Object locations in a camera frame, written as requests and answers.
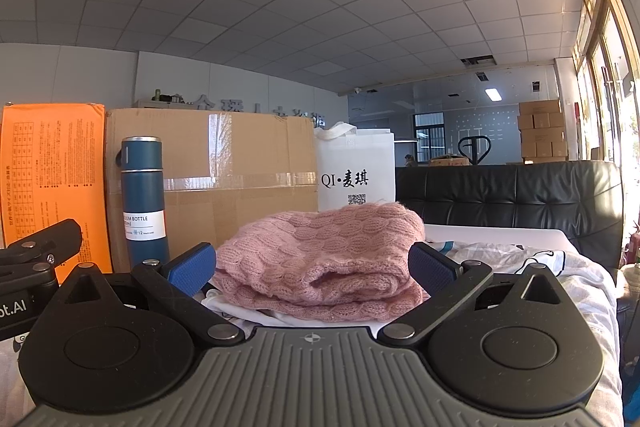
window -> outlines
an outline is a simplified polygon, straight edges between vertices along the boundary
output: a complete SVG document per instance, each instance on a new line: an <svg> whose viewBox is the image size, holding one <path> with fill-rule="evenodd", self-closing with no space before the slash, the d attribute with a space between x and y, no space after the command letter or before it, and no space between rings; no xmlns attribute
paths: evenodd
<svg viewBox="0 0 640 427"><path fill-rule="evenodd" d="M417 161L428 162L445 153L444 113L432 112L414 115L414 131L417 143Z"/></svg>

white wall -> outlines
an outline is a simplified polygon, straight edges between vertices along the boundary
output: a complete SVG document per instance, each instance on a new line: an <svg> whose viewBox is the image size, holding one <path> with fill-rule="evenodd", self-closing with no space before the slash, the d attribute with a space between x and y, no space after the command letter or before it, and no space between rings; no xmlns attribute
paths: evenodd
<svg viewBox="0 0 640 427"><path fill-rule="evenodd" d="M156 88L187 102L206 94L216 108L235 98L245 111L282 106L317 112L327 125L347 121L346 96L275 76L189 58L74 46L0 44L0 112L7 102L95 102L107 108L149 100Z"/></svg>
<svg viewBox="0 0 640 427"><path fill-rule="evenodd" d="M327 126L348 121L348 100L334 92L292 82L277 76L209 64L190 58L140 52L135 100L150 100L156 89L163 94L179 93L186 102L201 94L221 108L221 100L242 100L244 110L271 113L279 107L287 115L294 109L324 116Z"/></svg>

folded clothing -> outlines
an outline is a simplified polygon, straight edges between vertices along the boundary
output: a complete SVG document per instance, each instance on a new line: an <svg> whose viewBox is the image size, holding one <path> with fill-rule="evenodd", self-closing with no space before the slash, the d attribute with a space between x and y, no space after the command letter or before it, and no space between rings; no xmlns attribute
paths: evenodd
<svg viewBox="0 0 640 427"><path fill-rule="evenodd" d="M211 282L232 304L325 322L391 321L424 300L407 255L424 240L399 203L282 212L218 248Z"/></svg>

ceiling light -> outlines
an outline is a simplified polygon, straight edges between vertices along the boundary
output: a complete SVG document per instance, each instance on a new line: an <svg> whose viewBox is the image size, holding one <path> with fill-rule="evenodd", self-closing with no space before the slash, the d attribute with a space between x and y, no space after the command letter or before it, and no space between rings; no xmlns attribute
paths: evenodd
<svg viewBox="0 0 640 427"><path fill-rule="evenodd" d="M500 100L502 100L500 93L494 87L492 87L491 89L485 89L484 92L494 102L500 102Z"/></svg>

orange box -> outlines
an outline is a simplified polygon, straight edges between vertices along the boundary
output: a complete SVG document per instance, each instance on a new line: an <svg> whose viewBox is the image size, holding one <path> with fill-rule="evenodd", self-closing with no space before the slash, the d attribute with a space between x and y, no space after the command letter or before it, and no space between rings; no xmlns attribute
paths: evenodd
<svg viewBox="0 0 640 427"><path fill-rule="evenodd" d="M58 281L78 263L111 272L104 207L104 106L11 105L2 112L0 205L5 244L68 217L82 228L80 252L56 268Z"/></svg>

